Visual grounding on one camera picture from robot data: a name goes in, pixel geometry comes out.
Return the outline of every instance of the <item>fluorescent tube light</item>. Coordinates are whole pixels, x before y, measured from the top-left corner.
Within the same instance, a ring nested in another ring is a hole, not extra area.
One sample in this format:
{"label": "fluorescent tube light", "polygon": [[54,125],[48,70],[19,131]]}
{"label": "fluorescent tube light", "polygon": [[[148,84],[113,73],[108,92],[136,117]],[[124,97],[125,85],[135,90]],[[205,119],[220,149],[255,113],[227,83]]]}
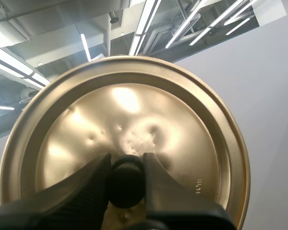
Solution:
{"label": "fluorescent tube light", "polygon": [[247,8],[249,8],[253,3],[255,3],[257,0],[250,1],[248,4],[245,5],[241,10],[239,10],[234,16],[232,16],[230,19],[228,19],[224,25],[231,24],[243,11],[245,11]]}
{"label": "fluorescent tube light", "polygon": [[143,41],[144,41],[145,36],[146,36],[146,34],[144,34],[144,35],[142,36],[141,41],[140,41],[140,43],[139,43],[139,47],[138,47],[137,51],[135,52],[135,55],[137,55],[137,54],[139,53],[140,48],[141,48],[141,45],[142,45],[142,43],[143,43]]}
{"label": "fluorescent tube light", "polygon": [[13,66],[14,68],[18,69],[19,71],[25,73],[26,75],[30,75],[33,70],[26,66],[24,63],[20,62],[16,58],[9,55],[3,49],[0,49],[0,60],[4,61],[5,63]]}
{"label": "fluorescent tube light", "polygon": [[168,42],[168,44],[165,46],[165,48],[169,48],[169,46],[176,40],[176,38],[182,33],[182,31],[184,30],[184,28],[187,27],[187,25],[189,24],[189,22],[192,20],[192,18],[195,16],[195,14],[200,10],[200,8],[202,8],[207,0],[202,0],[194,9],[194,11],[192,11],[192,13],[190,14],[190,16],[184,21],[184,23],[178,28],[178,30],[175,32],[174,36],[171,38],[171,40]]}
{"label": "fluorescent tube light", "polygon": [[1,64],[0,64],[0,69],[5,71],[5,72],[7,72],[7,73],[9,73],[9,74],[11,74],[11,75],[14,75],[14,76],[18,77],[18,78],[23,78],[24,77],[23,75],[21,75],[19,73],[16,73],[14,70],[11,70],[11,69],[9,69],[9,68],[5,67],[4,65],[1,65]]}
{"label": "fluorescent tube light", "polygon": [[204,31],[202,31],[200,33],[200,35],[198,35],[191,43],[190,46],[193,46],[198,40],[200,40],[202,37],[204,37],[206,35],[206,33],[208,33],[208,31],[211,30],[209,27],[206,28]]}
{"label": "fluorescent tube light", "polygon": [[38,73],[35,73],[32,76],[33,79],[39,81],[40,83],[43,83],[44,85],[49,85],[50,81],[48,81],[46,78],[44,78],[43,76],[39,75]]}
{"label": "fluorescent tube light", "polygon": [[139,52],[139,47],[142,45],[142,42],[145,37],[145,33],[147,32],[154,15],[159,7],[161,0],[146,0],[138,27],[136,29],[135,35],[133,37],[133,41],[129,50],[129,55],[137,55]]}
{"label": "fluorescent tube light", "polygon": [[139,20],[138,27],[136,29],[136,34],[140,35],[143,33],[143,31],[145,29],[145,25],[148,21],[150,12],[153,10],[153,7],[154,7],[154,4],[156,1],[158,1],[157,5],[154,8],[153,14],[151,15],[151,18],[149,19],[149,23],[148,23],[147,27],[149,27],[149,24],[151,23],[151,20],[154,17],[161,0],[146,0],[142,15],[141,15],[140,20]]}
{"label": "fluorescent tube light", "polygon": [[135,51],[136,51],[135,49],[138,46],[140,38],[141,38],[140,36],[135,36],[133,38],[133,41],[132,41],[132,44],[131,44],[131,47],[130,47],[130,51],[129,51],[129,55],[131,55],[131,56],[135,55]]}
{"label": "fluorescent tube light", "polygon": [[218,24],[223,18],[225,18],[230,12],[232,12],[241,2],[244,0],[237,0],[235,1],[230,7],[228,7],[217,19],[215,19],[204,31],[200,33],[191,43],[190,46],[193,46],[198,40],[208,33],[209,30],[212,29],[216,24]]}
{"label": "fluorescent tube light", "polygon": [[31,84],[33,84],[33,85],[35,85],[35,86],[41,88],[41,89],[44,88],[44,86],[42,86],[42,85],[36,83],[35,81],[32,81],[31,79],[24,79],[24,80],[27,81],[28,83],[31,83]]}
{"label": "fluorescent tube light", "polygon": [[231,31],[229,31],[226,35],[230,35],[232,32],[234,32],[235,30],[237,30],[240,26],[242,26],[243,24],[247,23],[247,21],[249,21],[251,18],[247,18],[245,19],[243,22],[241,22],[239,25],[237,25],[235,28],[233,28]]}
{"label": "fluorescent tube light", "polygon": [[155,8],[154,8],[153,14],[152,14],[152,16],[150,17],[150,20],[149,20],[149,22],[148,22],[148,24],[147,24],[147,27],[146,27],[146,29],[145,29],[145,33],[147,32],[150,24],[152,23],[152,20],[153,20],[156,12],[157,12],[157,10],[158,10],[158,7],[159,7],[159,5],[160,5],[161,0],[157,0],[157,1],[158,1],[158,2],[157,2],[156,6],[155,6]]}
{"label": "fluorescent tube light", "polygon": [[240,3],[242,3],[244,0],[237,0],[232,4],[230,7],[228,7],[220,16],[218,16],[217,19],[215,19],[209,27],[214,27],[216,24],[218,24],[222,19],[224,19],[227,15],[229,15],[230,12],[232,12],[237,6],[239,6]]}
{"label": "fluorescent tube light", "polygon": [[14,110],[13,107],[6,107],[6,106],[0,106],[0,109],[5,109],[5,110]]}
{"label": "fluorescent tube light", "polygon": [[82,43],[83,43],[83,47],[84,47],[84,50],[85,50],[85,54],[86,54],[87,60],[91,61],[90,51],[88,50],[88,46],[87,46],[84,34],[81,34],[81,40],[82,40]]}

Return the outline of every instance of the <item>ceiling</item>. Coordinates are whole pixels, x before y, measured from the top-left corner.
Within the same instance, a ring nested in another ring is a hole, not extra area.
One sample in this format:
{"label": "ceiling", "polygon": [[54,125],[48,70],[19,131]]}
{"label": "ceiling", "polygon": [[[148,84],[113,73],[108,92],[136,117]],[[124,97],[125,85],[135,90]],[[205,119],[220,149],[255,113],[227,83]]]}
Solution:
{"label": "ceiling", "polygon": [[[173,33],[197,0],[162,0],[148,29],[139,55],[174,62],[258,27],[255,17],[232,34],[241,21],[214,27],[193,46],[189,43],[235,0],[208,0],[199,19],[178,42],[165,49]],[[0,0],[0,47],[52,81],[67,70],[87,62],[80,34],[84,34],[92,58],[103,54],[127,55],[144,7],[144,0]],[[119,18],[110,24],[109,12]],[[244,18],[252,15],[252,7]],[[0,133],[10,130],[29,97],[37,88],[0,74]]]}

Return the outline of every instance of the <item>black rubber knob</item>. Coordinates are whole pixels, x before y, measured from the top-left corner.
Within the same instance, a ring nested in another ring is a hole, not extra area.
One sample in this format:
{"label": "black rubber knob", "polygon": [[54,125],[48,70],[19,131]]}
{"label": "black rubber knob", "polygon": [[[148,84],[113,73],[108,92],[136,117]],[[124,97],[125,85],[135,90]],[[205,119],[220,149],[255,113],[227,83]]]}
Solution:
{"label": "black rubber knob", "polygon": [[119,208],[137,205],[145,194],[145,177],[141,160],[126,155],[118,159],[106,179],[106,196]]}

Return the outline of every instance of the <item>can rim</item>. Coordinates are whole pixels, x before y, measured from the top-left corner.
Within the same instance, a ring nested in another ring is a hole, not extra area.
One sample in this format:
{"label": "can rim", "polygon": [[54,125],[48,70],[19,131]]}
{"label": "can rim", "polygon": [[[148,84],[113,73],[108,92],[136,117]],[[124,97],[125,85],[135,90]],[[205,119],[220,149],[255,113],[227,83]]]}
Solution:
{"label": "can rim", "polygon": [[223,114],[227,118],[231,129],[233,130],[233,133],[235,134],[235,138],[237,140],[239,148],[241,149],[241,152],[243,154],[243,160],[244,160],[244,165],[245,165],[245,177],[246,177],[245,178],[246,194],[245,194],[245,200],[243,202],[244,205],[242,207],[243,212],[242,212],[242,216],[240,218],[240,222],[239,222],[239,226],[238,226],[238,229],[241,229],[242,225],[244,223],[245,217],[246,217],[247,207],[248,207],[249,198],[250,198],[251,172],[250,172],[250,164],[249,164],[249,158],[248,158],[248,154],[247,154],[246,145],[244,143],[241,131],[239,130],[238,125],[237,125],[234,117],[232,116],[231,112],[225,106],[225,103],[223,102],[223,100],[206,83],[204,83],[201,79],[196,77],[194,74],[192,74],[189,71],[187,71],[181,67],[178,67],[172,63],[168,63],[168,62],[160,60],[160,59],[151,58],[151,57],[144,57],[144,56],[142,56],[142,57],[140,57],[140,56],[113,56],[113,57],[106,57],[106,58],[102,58],[99,60],[95,60],[93,62],[84,63],[84,64],[79,65],[79,66],[65,72],[64,74],[60,75],[58,78],[56,78],[53,82],[51,82],[47,87],[42,89],[34,97],[34,99],[30,102],[29,106],[27,106],[24,109],[24,112],[20,115],[20,117],[16,121],[14,127],[12,128],[10,136],[8,137],[7,144],[4,148],[3,156],[1,158],[1,163],[0,163],[0,204],[4,203],[3,197],[2,197],[2,192],[4,190],[4,188],[2,187],[3,180],[4,180],[3,172],[6,170],[5,166],[4,166],[4,162],[5,162],[7,154],[8,154],[8,149],[13,148],[13,143],[12,143],[13,139],[18,138],[17,136],[20,135],[19,125],[25,119],[26,112],[29,111],[30,108],[32,108],[32,105],[38,103],[38,99],[40,97],[42,97],[43,94],[50,92],[54,87],[59,85],[64,80],[64,78],[66,78],[70,75],[73,75],[73,74],[75,74],[75,73],[79,72],[80,70],[83,70],[87,67],[90,67],[93,65],[98,65],[101,62],[111,62],[111,61],[122,60],[122,59],[124,61],[138,60],[138,61],[144,61],[144,62],[153,62],[156,65],[162,65],[163,67],[174,70],[175,72],[178,72],[179,74],[189,78],[191,81],[196,83],[202,90],[204,90],[218,104],[218,106],[222,110]]}

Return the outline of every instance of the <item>gold metal lid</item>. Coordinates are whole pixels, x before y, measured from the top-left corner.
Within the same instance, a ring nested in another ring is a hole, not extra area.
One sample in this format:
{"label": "gold metal lid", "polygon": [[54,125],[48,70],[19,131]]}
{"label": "gold metal lid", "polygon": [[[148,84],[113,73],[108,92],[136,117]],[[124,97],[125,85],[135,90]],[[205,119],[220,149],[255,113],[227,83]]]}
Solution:
{"label": "gold metal lid", "polygon": [[0,203],[68,177],[97,154],[154,152],[184,186],[242,227],[250,168],[241,133],[196,76],[148,57],[108,57],[44,88],[16,122],[2,158]]}

